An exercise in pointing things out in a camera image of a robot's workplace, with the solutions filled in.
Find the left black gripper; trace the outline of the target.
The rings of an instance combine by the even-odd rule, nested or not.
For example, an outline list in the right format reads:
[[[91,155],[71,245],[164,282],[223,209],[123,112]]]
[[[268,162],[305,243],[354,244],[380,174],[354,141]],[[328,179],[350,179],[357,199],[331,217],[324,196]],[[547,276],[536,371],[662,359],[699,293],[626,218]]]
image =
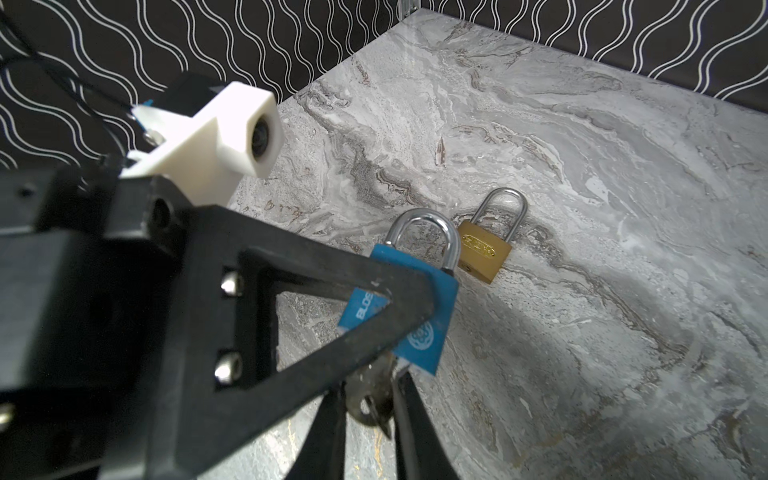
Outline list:
[[[1,475],[94,477],[184,249],[189,200],[111,168],[1,177]]]

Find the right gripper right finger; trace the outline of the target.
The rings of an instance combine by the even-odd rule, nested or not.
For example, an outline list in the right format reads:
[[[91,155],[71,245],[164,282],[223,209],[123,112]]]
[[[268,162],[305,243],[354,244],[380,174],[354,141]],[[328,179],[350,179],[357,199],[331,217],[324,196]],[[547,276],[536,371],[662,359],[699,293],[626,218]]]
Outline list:
[[[408,370],[393,380],[393,401],[397,478],[458,479]]]

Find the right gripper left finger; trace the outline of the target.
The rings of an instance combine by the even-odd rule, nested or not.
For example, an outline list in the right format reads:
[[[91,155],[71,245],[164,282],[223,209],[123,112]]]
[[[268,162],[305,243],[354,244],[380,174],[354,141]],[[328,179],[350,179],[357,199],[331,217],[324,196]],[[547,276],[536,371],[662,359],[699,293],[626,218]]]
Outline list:
[[[315,415],[304,444],[285,480],[343,479],[347,410],[341,386],[331,389]]]

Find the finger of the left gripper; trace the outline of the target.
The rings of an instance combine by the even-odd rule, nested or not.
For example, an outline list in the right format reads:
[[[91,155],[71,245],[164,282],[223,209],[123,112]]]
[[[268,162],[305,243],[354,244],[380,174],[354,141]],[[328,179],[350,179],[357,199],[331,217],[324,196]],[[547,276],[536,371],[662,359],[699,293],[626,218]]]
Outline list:
[[[164,317],[148,332],[123,433],[105,479],[191,479],[319,400],[392,349],[422,315],[394,300],[363,325],[279,369],[277,298],[393,297],[395,266],[345,252],[219,206],[186,212],[185,249]]]

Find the small blue padlock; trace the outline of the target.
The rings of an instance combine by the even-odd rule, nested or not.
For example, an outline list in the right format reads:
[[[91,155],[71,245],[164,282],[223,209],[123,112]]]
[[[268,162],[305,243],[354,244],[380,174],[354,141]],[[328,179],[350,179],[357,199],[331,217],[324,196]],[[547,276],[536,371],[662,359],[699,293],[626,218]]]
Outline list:
[[[419,222],[437,227],[445,239],[442,263],[435,267],[398,249],[397,244],[406,230]],[[392,301],[407,300],[422,315],[414,329],[405,334],[393,349],[403,368],[411,366],[432,377],[437,375],[451,318],[459,290],[454,272],[461,255],[461,240],[457,228],[443,214],[428,208],[415,208],[401,214],[391,225],[385,240],[377,244],[370,258],[387,266],[395,266],[407,276],[398,283],[393,297],[371,289],[355,289],[338,321],[342,331],[352,330],[381,313]]]

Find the large brass padlock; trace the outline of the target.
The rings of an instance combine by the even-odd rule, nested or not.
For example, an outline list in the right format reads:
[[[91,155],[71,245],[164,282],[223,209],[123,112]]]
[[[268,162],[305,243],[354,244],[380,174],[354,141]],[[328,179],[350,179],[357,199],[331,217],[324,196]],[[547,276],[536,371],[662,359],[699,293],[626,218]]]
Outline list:
[[[480,227],[480,221],[491,201],[502,194],[515,197],[520,210],[505,237],[499,237]],[[528,212],[528,200],[517,189],[499,187],[490,191],[470,220],[458,227],[461,240],[461,255],[458,267],[476,279],[491,284],[506,261],[512,246],[511,240]]]

